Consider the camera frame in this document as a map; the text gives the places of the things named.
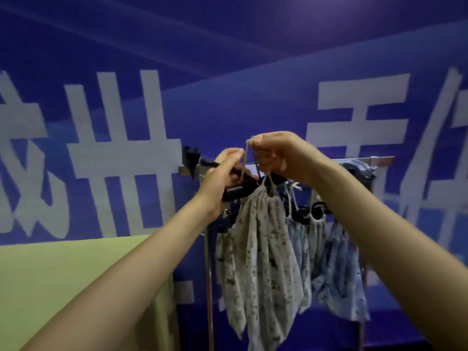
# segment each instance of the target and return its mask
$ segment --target blue background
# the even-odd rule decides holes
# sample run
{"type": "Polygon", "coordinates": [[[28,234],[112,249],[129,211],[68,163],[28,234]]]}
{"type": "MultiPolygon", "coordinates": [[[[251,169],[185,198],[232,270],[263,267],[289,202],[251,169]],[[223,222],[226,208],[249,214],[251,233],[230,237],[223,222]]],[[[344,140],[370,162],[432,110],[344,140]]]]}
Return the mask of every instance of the blue background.
{"type": "MultiPolygon", "coordinates": [[[[468,75],[468,0],[0,0],[0,70],[9,73],[23,102],[39,103],[48,138],[34,139],[46,170],[66,183],[67,240],[101,238],[87,179],[76,179],[67,143],[77,143],[64,84],[83,84],[98,141],[109,141],[96,72],[117,75],[129,140],[148,140],[139,70],[158,70],[167,138],[214,157],[243,146],[251,135],[291,130],[305,137],[307,123],[346,121],[352,110],[324,116],[317,110],[320,81],[411,73],[405,103],[370,107],[368,119],[409,119],[400,145],[361,147],[361,156],[393,155],[386,192],[399,193],[439,95],[447,70],[468,75]]],[[[468,88],[465,79],[460,87],[468,88]]],[[[452,179],[466,127],[437,140],[429,180],[452,179]]],[[[26,140],[13,141],[25,163],[26,140]]],[[[324,148],[343,157],[344,147],[324,148]]],[[[0,161],[12,208],[19,193],[0,161]]],[[[176,209],[197,188],[173,175],[176,209]]],[[[44,200],[50,203],[48,180],[44,200]]],[[[118,177],[106,178],[117,235],[129,234],[118,177]]],[[[162,224],[152,175],[137,177],[145,227],[162,224]]],[[[395,209],[394,202],[389,205],[395,209]]],[[[418,226],[437,239],[440,210],[422,209],[418,226]]],[[[467,216],[459,216],[450,250],[468,252],[467,216]]],[[[40,224],[27,237],[18,223],[0,244],[56,240],[40,224]]],[[[195,303],[178,307],[182,347],[207,349],[203,241],[199,238],[174,273],[193,280],[195,303]]],[[[214,286],[215,296],[220,291],[214,286]]],[[[369,289],[370,345],[420,338],[387,289],[369,289]]],[[[216,346],[245,348],[215,305],[216,346]]],[[[321,308],[296,319],[282,350],[353,347],[356,325],[321,308]]]]}

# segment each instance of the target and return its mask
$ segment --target person's left arm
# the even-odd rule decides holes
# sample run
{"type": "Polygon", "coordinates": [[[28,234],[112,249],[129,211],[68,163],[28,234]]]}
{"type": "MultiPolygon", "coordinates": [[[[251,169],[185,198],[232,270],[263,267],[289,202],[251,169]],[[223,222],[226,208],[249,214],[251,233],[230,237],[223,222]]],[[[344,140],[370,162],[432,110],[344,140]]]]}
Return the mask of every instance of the person's left arm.
{"type": "Polygon", "coordinates": [[[112,265],[58,312],[22,351],[104,351],[117,348],[150,305],[199,233],[222,208],[242,149],[226,149],[195,197],[144,242],[112,265]]]}

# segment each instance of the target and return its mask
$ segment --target person's left hand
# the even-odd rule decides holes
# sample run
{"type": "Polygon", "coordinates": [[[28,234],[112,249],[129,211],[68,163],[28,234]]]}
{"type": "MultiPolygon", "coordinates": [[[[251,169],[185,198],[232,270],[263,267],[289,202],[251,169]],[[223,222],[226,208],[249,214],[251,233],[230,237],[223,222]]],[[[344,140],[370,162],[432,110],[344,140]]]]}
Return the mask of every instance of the person's left hand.
{"type": "Polygon", "coordinates": [[[201,204],[204,204],[209,210],[211,220],[216,219],[219,214],[228,206],[227,203],[222,202],[224,189],[236,184],[240,177],[232,175],[231,170],[236,167],[242,170],[242,165],[239,160],[242,158],[244,150],[241,148],[228,148],[223,150],[215,159],[216,162],[221,163],[217,168],[209,169],[195,195],[201,204]]]}

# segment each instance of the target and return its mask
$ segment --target forearm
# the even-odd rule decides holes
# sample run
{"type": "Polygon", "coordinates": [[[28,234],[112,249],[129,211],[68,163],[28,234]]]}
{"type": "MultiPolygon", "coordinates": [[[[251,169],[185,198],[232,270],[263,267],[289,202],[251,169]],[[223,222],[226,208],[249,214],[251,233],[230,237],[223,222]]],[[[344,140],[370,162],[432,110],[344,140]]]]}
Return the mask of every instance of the forearm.
{"type": "Polygon", "coordinates": [[[23,350],[117,348],[209,221],[203,202],[190,201],[75,297],[23,350]]]}
{"type": "Polygon", "coordinates": [[[435,345],[458,349],[468,330],[468,270],[335,162],[310,182],[412,321],[435,345]]]}

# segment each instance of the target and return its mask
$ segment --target person's right hand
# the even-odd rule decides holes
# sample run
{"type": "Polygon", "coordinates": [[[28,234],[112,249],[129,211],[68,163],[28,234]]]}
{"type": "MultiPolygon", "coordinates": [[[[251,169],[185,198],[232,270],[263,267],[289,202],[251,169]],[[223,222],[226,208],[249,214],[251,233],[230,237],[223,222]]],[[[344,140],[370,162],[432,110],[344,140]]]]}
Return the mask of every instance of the person's right hand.
{"type": "Polygon", "coordinates": [[[258,134],[251,145],[261,171],[306,185],[313,184],[317,170],[330,160],[312,144],[288,131],[258,134]]]}

